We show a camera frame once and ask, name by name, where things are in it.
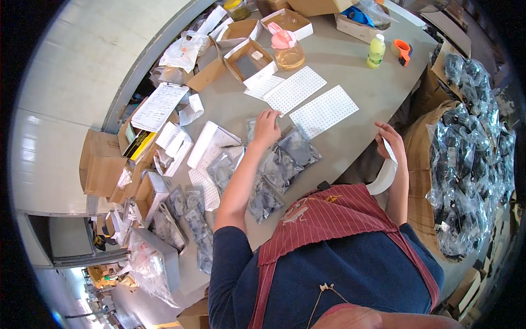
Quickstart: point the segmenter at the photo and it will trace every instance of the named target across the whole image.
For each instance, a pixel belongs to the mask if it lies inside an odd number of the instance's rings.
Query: person
[[[407,223],[409,171],[400,135],[376,122],[378,152],[398,161],[386,210],[364,184],[333,185],[292,203],[252,253],[245,212],[264,152],[280,138],[277,111],[254,139],[217,211],[208,291],[212,328],[462,328],[428,315],[444,274]]]

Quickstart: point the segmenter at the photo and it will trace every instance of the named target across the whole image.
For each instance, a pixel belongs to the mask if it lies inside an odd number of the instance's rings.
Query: navy blue shirt
[[[442,290],[444,273],[409,224],[400,231]],[[258,290],[258,253],[234,226],[214,233],[214,262],[208,291],[212,328],[246,328]],[[427,314],[431,296],[412,261],[383,232],[361,233],[302,246],[281,257],[274,272],[264,328],[305,328],[320,293],[334,283],[349,303],[384,312]],[[325,291],[312,318],[344,303]]]

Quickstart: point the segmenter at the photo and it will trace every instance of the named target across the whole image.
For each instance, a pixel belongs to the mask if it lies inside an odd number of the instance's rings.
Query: orange tape dispenser
[[[391,51],[398,57],[398,62],[403,66],[407,66],[413,53],[413,47],[410,44],[400,39],[393,40],[391,44]]]

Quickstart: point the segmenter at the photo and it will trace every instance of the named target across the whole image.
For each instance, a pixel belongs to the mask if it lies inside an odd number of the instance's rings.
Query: red striped apron
[[[365,184],[334,185],[314,190],[295,201],[287,210],[272,237],[259,249],[259,284],[249,328],[260,329],[278,258],[307,245],[364,232],[384,232],[417,267],[429,294],[431,308],[438,301],[437,283],[413,247],[372,197]]]

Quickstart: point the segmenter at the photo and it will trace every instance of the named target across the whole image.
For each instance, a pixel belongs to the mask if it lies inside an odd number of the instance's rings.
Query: bottle cap
[[[274,49],[292,48],[298,40],[296,33],[282,29],[274,22],[268,24],[268,29],[272,33],[272,48]]]
[[[223,8],[226,10],[229,10],[229,9],[232,9],[238,6],[240,3],[241,3],[241,0],[230,0],[230,1],[225,2],[225,4],[223,5]]]

